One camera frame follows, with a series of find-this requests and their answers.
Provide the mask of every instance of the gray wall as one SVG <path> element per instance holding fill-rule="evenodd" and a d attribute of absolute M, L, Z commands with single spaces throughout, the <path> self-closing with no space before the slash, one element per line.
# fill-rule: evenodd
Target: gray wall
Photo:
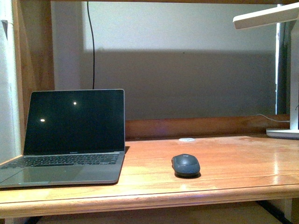
<path fill-rule="evenodd" d="M 127 119 L 275 113 L 276 26 L 235 30 L 274 6 L 90 2 L 95 88 L 122 88 Z M 56 89 L 90 89 L 86 3 L 53 2 Z"/>

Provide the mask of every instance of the laptop screen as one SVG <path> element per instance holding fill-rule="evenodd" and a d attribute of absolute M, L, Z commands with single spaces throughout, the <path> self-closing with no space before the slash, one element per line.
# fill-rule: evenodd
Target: laptop screen
<path fill-rule="evenodd" d="M 24 154 L 124 151 L 124 90 L 31 94 Z"/>

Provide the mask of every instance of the desk surface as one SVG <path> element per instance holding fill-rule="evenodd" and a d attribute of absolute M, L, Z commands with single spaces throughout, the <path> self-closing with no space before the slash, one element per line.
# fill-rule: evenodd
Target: desk surface
<path fill-rule="evenodd" d="M 299 141 L 263 135 L 128 141 L 119 182 L 0 190 L 0 217 L 29 217 L 299 197 Z M 195 155 L 201 176 L 174 176 L 171 158 Z"/>

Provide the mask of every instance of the white desk lamp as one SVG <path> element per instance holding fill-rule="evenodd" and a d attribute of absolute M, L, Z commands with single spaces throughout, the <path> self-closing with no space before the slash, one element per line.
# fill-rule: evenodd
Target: white desk lamp
<path fill-rule="evenodd" d="M 233 23 L 236 29 L 246 29 L 292 20 L 299 20 L 299 2 L 254 13 L 239 15 L 233 19 Z M 291 31 L 290 90 L 290 129 L 267 129 L 267 135 L 270 137 L 299 139 L 299 22 L 295 23 L 295 26 Z"/>

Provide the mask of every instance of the wireless mouse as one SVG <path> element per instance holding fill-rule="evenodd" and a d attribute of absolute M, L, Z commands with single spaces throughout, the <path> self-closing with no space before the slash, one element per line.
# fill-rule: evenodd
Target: wireless mouse
<path fill-rule="evenodd" d="M 177 155 L 172 158 L 171 162 L 177 177 L 197 177 L 199 175 L 200 165 L 193 155 Z"/>

